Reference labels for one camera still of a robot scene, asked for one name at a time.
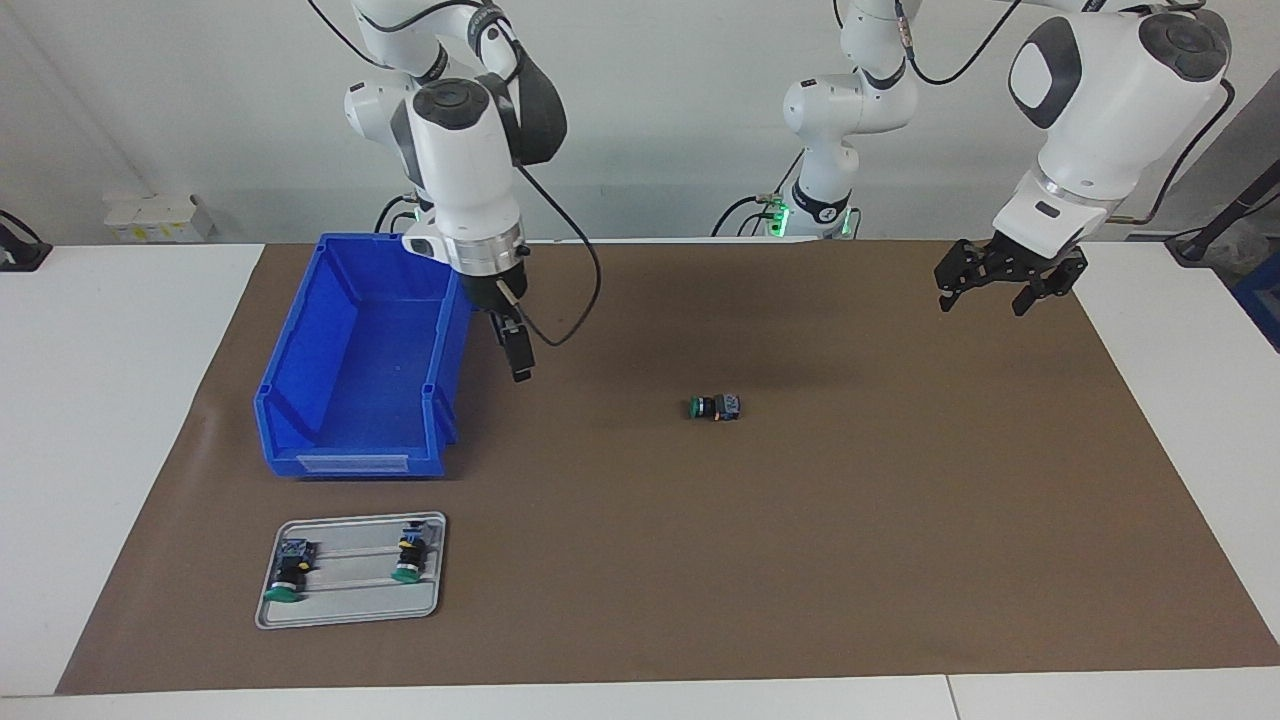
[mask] silver metal tray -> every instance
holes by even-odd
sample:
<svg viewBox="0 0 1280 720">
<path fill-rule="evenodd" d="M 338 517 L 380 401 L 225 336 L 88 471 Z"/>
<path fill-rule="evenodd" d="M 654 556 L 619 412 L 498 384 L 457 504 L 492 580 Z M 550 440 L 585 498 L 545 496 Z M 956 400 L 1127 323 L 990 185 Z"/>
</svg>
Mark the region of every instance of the silver metal tray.
<svg viewBox="0 0 1280 720">
<path fill-rule="evenodd" d="M 402 584 L 390 578 L 399 557 L 401 532 L 422 521 L 428 553 L 421 582 Z M 316 543 L 315 564 L 300 589 L 298 602 L 271 602 L 259 594 L 257 626 L 264 630 L 308 628 L 342 623 L 369 623 L 425 618 L 440 598 L 445 520 L 442 512 L 370 515 L 326 520 L 293 520 L 275 534 L 266 561 L 262 593 L 275 571 L 275 551 L 285 539 Z"/>
</svg>

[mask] dark blue bin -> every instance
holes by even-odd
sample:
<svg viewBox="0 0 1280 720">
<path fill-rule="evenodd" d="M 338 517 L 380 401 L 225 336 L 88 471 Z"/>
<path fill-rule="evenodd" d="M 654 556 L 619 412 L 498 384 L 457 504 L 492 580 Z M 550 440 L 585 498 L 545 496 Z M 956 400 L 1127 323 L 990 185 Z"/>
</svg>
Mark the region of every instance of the dark blue bin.
<svg viewBox="0 0 1280 720">
<path fill-rule="evenodd" d="M 321 237 L 253 398 L 271 470 L 443 475 L 470 316 L 457 274 L 399 236 Z"/>
</svg>

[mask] brown mat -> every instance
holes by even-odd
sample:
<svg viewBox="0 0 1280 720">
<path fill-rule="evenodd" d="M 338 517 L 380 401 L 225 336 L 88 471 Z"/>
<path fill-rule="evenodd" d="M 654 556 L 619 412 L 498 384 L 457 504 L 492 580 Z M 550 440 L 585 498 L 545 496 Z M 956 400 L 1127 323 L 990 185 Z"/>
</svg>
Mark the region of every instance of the brown mat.
<svg viewBox="0 0 1280 720">
<path fill-rule="evenodd" d="M 1079 304 L 942 315 L 943 250 L 605 247 L 532 382 L 477 319 L 457 482 L 317 484 L 256 439 L 308 256 L 269 247 L 59 692 L 1280 665 Z M 544 324 L 582 256 L 538 249 Z M 449 516 L 434 618 L 255 629 L 282 523 L 412 510 Z"/>
</svg>

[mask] small motor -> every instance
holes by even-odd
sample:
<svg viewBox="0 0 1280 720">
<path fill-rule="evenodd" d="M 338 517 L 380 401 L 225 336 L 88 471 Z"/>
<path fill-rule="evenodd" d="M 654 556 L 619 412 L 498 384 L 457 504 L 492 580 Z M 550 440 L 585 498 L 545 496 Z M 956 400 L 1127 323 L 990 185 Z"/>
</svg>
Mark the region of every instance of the small motor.
<svg viewBox="0 0 1280 720">
<path fill-rule="evenodd" d="M 689 401 L 689 418 L 710 418 L 717 423 L 737 420 L 742 416 L 742 401 L 736 395 L 717 395 L 714 397 L 694 396 Z"/>
<path fill-rule="evenodd" d="M 275 580 L 262 593 L 271 602 L 297 602 L 298 592 L 306 583 L 306 574 L 316 561 L 316 543 L 305 539 L 287 539 L 275 551 Z"/>
<path fill-rule="evenodd" d="M 422 579 L 422 564 L 426 561 L 426 541 L 422 539 L 422 523 L 415 520 L 404 528 L 399 541 L 401 556 L 392 571 L 397 583 L 412 585 Z"/>
</svg>

